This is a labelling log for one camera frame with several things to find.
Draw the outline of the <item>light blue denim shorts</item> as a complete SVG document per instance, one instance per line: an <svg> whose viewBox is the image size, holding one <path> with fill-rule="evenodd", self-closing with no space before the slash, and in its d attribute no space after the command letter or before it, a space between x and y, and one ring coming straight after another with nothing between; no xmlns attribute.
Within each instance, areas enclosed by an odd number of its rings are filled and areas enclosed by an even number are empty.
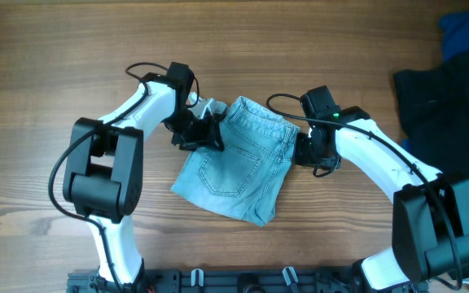
<svg viewBox="0 0 469 293"><path fill-rule="evenodd" d="M300 128L240 96L220 132L225 149L191 152L171 191L210 212L266 225L275 217Z"/></svg>

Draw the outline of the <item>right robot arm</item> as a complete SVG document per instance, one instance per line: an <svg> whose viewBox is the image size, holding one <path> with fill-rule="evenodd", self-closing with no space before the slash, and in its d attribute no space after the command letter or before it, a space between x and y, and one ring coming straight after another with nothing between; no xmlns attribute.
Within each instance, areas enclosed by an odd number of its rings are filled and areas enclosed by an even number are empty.
<svg viewBox="0 0 469 293"><path fill-rule="evenodd" d="M392 244L358 261L354 291L386 291L437 278L459 279L469 267L469 180L443 173L387 137L360 107L341 109L326 86L299 99L309 123L295 161L324 177L341 160L358 166L389 198Z"/></svg>

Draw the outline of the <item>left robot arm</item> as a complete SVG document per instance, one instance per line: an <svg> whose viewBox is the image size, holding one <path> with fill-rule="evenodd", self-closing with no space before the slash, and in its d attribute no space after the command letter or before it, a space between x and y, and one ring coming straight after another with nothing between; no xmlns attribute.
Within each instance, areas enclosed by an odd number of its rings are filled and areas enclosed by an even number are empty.
<svg viewBox="0 0 469 293"><path fill-rule="evenodd" d="M136 91L115 111L76 121L50 174L52 188L65 167L63 197L75 208L70 216L90 226L99 255L96 270L69 274L69 292L150 291L132 214L142 193L143 146L157 125L172 132L171 143L183 151L224 149L219 124L227 106L201 98L188 65L173 62L163 73L135 79Z"/></svg>

